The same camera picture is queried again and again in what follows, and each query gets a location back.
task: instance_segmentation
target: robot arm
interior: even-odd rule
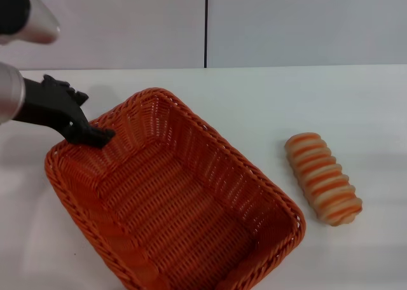
[[[54,42],[59,24],[41,0],[0,0],[0,44],[19,39]],[[63,81],[44,76],[41,83],[25,79],[8,64],[0,63],[0,124],[17,120],[51,127],[73,144],[101,148],[114,131],[91,127],[80,106],[88,95]]]

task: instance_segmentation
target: white table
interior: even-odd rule
[[[67,80],[89,119],[133,93],[174,92],[301,208],[303,242],[256,290],[407,288],[407,66],[27,71]],[[318,223],[284,158],[293,134],[318,132],[363,199],[356,220]],[[49,128],[0,126],[0,288],[122,286],[60,204],[43,171],[61,140]]]

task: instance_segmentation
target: basket rim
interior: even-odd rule
[[[252,180],[259,183],[259,186],[266,193],[271,193],[273,197],[276,198],[276,201],[279,202],[284,212],[291,218],[293,222],[291,233],[285,239],[281,240],[277,245],[275,245],[275,248],[268,256],[265,256],[262,261],[252,268],[249,274],[242,276],[239,279],[239,282],[236,282],[232,287],[232,289],[249,289],[257,284],[265,275],[270,273],[276,266],[278,266],[285,256],[288,255],[302,241],[306,229],[306,222],[303,213],[277,185],[271,182],[271,180],[269,180],[269,178],[267,178],[262,171],[255,167],[244,155],[229,144],[229,142],[224,139],[217,132],[217,130],[211,127],[198,115],[193,113],[188,106],[186,106],[173,93],[166,89],[148,88],[141,92],[137,92],[133,96],[129,97],[125,102],[122,102],[110,111],[104,113],[102,116],[92,120],[90,123],[92,125],[103,127],[105,124],[109,123],[109,120],[120,114],[122,108],[128,107],[129,105],[130,107],[134,106],[140,100],[149,97],[159,97],[163,100],[170,101],[170,105],[173,108],[178,109],[194,127],[201,131],[201,134],[217,143],[219,145],[219,149],[226,156],[231,158],[237,164],[237,166],[245,172],[245,174],[247,174]],[[77,204],[75,197],[71,195],[71,192],[67,190],[66,187],[63,187],[65,186],[65,183],[62,183],[59,180],[61,178],[60,171],[55,168],[48,168],[49,166],[54,165],[55,162],[59,161],[59,158],[62,157],[66,152],[70,151],[73,147],[75,147],[75,145],[69,144],[65,140],[52,147],[45,159],[46,174],[48,178],[54,180],[59,192],[63,192],[63,197],[68,199],[68,203],[64,205],[74,209],[80,222],[83,223],[86,226],[86,230],[90,232],[89,235],[93,239],[97,238],[97,243],[99,245],[98,248],[104,252],[104,260],[105,258],[111,259],[111,261],[116,265],[114,273],[118,275],[118,270],[122,273],[119,276],[120,279],[125,277],[124,280],[128,281],[130,286],[135,287],[134,289],[138,289],[137,284],[140,284],[139,279],[133,274],[126,264],[120,261],[120,258],[114,253],[114,251],[110,249],[109,244],[105,242],[98,230],[92,226],[92,221],[86,217],[81,206]]]

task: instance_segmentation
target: bread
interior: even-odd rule
[[[332,226],[352,222],[362,211],[362,200],[321,137],[297,134],[285,148],[298,184],[318,218]]]

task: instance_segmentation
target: orange wicker basket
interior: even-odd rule
[[[250,289],[301,242],[294,202],[170,92],[139,92],[92,124],[116,136],[59,143],[46,174],[127,289]]]

